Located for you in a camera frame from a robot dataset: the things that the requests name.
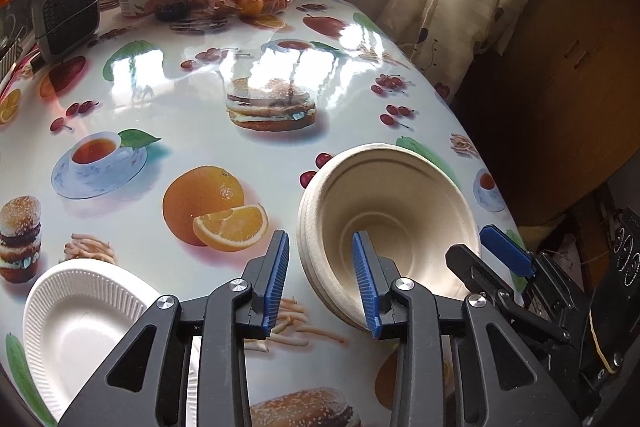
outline cable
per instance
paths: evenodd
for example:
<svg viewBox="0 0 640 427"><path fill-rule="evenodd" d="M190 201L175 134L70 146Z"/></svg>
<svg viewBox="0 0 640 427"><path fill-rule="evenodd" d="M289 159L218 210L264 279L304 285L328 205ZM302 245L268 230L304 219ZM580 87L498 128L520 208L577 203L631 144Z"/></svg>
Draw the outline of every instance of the cable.
<svg viewBox="0 0 640 427"><path fill-rule="evenodd" d="M593 337L593 344L596 347L596 353L600 357L600 360L602 360L602 363L604 364L604 367L607 370L607 372L610 375L615 375L616 372L611 368L611 366L609 365L609 362L607 361L607 358L604 356L604 353L600 349L600 344L598 343L598 337L596 335L596 330L593 328L593 319L591 318L591 310L589 310L589 326L591 328L591 336Z"/></svg>
<svg viewBox="0 0 640 427"><path fill-rule="evenodd" d="M549 252L549 253L553 253L559 257L562 257L563 259L566 259L567 261L570 261L572 264L574 263L574 260L571 259L569 256L565 255L564 253L560 253L556 250L548 250L545 248L544 250L545 252ZM593 261L596 261L596 259L600 259L601 257L604 257L606 255L609 255L609 252L605 252L605 253L601 253L600 255L597 255L596 257L593 257L591 259L588 259L586 261L580 261L580 263L578 263L580 266L584 266L585 264L589 264L589 263L593 263Z"/></svg>

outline teacup print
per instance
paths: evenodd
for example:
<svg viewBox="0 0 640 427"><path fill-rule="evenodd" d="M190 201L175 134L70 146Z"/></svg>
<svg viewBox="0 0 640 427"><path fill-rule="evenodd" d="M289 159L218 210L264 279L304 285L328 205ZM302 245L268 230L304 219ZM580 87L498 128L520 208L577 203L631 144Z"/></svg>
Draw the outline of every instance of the teacup print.
<svg viewBox="0 0 640 427"><path fill-rule="evenodd" d="M478 204L489 212L500 212L506 207L500 190L487 169L480 169L476 174L474 196Z"/></svg>
<svg viewBox="0 0 640 427"><path fill-rule="evenodd" d="M111 192L142 170L146 147L158 140L138 129L86 136L58 160L51 173L51 185L60 196L70 200Z"/></svg>
<svg viewBox="0 0 640 427"><path fill-rule="evenodd" d="M98 132L81 139L69 154L69 170L88 183L124 168L133 157L134 149L121 147L121 143L122 138L114 132Z"/></svg>

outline metal screw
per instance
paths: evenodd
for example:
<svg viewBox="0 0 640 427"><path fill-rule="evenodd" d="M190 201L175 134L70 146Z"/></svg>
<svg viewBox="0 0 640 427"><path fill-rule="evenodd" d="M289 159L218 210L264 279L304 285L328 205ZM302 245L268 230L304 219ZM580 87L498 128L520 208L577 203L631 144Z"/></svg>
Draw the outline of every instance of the metal screw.
<svg viewBox="0 0 640 427"><path fill-rule="evenodd" d="M229 289L232 292L241 292L249 288L249 283L244 279L233 279L229 282Z"/></svg>
<svg viewBox="0 0 640 427"><path fill-rule="evenodd" d="M396 288L399 290L410 290L414 287L414 282L409 279L409 277L401 277L400 279L396 279Z"/></svg>
<svg viewBox="0 0 640 427"><path fill-rule="evenodd" d="M474 308L484 308L486 304L486 299L477 293L472 293L469 295L469 304L471 304Z"/></svg>
<svg viewBox="0 0 640 427"><path fill-rule="evenodd" d="M171 295L163 295L156 301L156 306L161 310L168 310L175 304L175 299Z"/></svg>

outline blue gripper pad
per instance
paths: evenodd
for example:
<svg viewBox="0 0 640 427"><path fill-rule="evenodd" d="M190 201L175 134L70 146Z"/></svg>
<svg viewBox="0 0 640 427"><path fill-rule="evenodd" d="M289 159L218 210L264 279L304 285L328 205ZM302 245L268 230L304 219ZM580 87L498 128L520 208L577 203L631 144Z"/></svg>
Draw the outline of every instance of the blue gripper pad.
<svg viewBox="0 0 640 427"><path fill-rule="evenodd" d="M486 225L480 230L480 243L514 274L526 278L535 275L527 252L516 245L495 225Z"/></svg>

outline tea saucer print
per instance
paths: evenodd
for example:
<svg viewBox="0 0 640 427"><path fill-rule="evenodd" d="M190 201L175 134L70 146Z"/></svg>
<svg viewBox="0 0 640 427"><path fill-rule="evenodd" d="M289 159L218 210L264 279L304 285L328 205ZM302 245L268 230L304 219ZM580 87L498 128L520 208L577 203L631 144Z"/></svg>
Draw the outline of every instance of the tea saucer print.
<svg viewBox="0 0 640 427"><path fill-rule="evenodd" d="M146 148L135 149L130 160L123 162L122 168L110 174L100 176L94 181L82 183L69 170L69 156L72 150L69 149L58 160L51 173L51 185L53 189L63 198L69 200L85 200L95 198L116 188L122 187L138 174L146 163Z"/></svg>
<svg viewBox="0 0 640 427"><path fill-rule="evenodd" d="M500 212L506 207L500 190L487 169L481 169L476 174L474 196L478 204L489 212Z"/></svg>

